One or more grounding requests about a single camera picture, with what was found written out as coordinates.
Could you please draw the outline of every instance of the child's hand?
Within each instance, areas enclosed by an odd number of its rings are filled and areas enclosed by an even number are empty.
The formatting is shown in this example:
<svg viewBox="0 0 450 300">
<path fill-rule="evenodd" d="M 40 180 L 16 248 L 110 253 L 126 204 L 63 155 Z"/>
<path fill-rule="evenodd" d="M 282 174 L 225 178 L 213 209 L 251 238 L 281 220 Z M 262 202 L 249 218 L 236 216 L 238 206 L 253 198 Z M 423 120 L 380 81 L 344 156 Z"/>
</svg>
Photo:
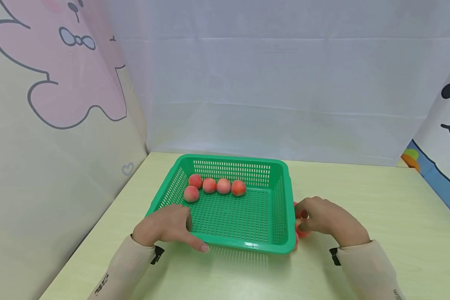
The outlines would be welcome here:
<svg viewBox="0 0 450 300">
<path fill-rule="evenodd" d="M 142 246 L 153 246 L 156 241 L 179 241 L 206 253 L 208 246 L 189 231 L 192 229 L 190 209 L 171 204 L 144 218 L 133 230 L 132 239 Z"/>
<path fill-rule="evenodd" d="M 340 247 L 370 242 L 367 230 L 348 211 L 320 197 L 305 198 L 295 206 L 295 215 L 303 218 L 300 231 L 330 234 Z"/>
</svg>

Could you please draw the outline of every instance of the child's right hand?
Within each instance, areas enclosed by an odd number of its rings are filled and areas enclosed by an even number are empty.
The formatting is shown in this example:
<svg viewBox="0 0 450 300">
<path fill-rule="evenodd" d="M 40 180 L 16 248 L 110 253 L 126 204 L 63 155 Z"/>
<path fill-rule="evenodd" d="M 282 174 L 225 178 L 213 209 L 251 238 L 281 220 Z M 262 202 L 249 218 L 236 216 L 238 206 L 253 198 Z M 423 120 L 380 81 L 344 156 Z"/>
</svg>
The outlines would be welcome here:
<svg viewBox="0 0 450 300">
<path fill-rule="evenodd" d="M 298 226 L 300 231 L 330 234 L 340 247 L 370 242 L 367 230 L 360 222 L 348 211 L 327 199 L 305 198 L 295 206 L 295 215 L 301 215 L 303 218 Z"/>
</svg>

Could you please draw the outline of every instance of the green plastic basket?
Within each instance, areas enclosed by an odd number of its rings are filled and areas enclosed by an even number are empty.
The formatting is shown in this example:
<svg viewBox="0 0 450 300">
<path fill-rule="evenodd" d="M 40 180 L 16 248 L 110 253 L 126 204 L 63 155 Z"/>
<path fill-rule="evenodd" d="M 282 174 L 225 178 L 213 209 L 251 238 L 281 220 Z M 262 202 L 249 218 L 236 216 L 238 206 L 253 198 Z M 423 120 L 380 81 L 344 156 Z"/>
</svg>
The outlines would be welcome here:
<svg viewBox="0 0 450 300">
<path fill-rule="evenodd" d="M 183 199 L 188 177 L 197 173 L 243 180 L 245 195 L 207 194 L 193 203 Z M 292 183 L 283 161 L 214 155 L 182 155 L 166 176 L 147 215 L 170 205 L 190 208 L 191 233 L 206 243 L 268 253 L 290 253 L 295 246 Z"/>
</svg>

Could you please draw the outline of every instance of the black cartoon eye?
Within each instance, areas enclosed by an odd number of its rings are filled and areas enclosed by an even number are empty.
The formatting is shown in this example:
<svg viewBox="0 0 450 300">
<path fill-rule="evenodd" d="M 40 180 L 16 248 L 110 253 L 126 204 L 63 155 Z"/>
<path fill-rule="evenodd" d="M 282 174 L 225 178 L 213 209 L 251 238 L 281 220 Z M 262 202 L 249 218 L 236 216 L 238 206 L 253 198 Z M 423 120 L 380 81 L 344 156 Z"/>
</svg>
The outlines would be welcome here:
<svg viewBox="0 0 450 300">
<path fill-rule="evenodd" d="M 68 3 L 68 8 L 71 9 L 71 11 L 74 13 L 78 12 L 78 7 L 76 5 L 74 5 L 72 2 Z"/>
<path fill-rule="evenodd" d="M 450 83 L 442 89 L 442 98 L 448 99 L 450 98 Z"/>
</svg>

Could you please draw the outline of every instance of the heart outline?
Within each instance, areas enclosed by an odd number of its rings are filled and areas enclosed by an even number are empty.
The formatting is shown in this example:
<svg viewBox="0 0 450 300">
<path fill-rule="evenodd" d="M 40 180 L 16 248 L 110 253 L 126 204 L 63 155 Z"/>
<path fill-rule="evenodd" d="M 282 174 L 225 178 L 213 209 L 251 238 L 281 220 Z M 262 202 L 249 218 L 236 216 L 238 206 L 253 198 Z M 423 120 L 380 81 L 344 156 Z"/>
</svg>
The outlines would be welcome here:
<svg viewBox="0 0 450 300">
<path fill-rule="evenodd" d="M 133 162 L 128 163 L 127 165 L 122 166 L 122 174 L 125 176 L 129 176 L 133 171 L 134 165 Z"/>
</svg>

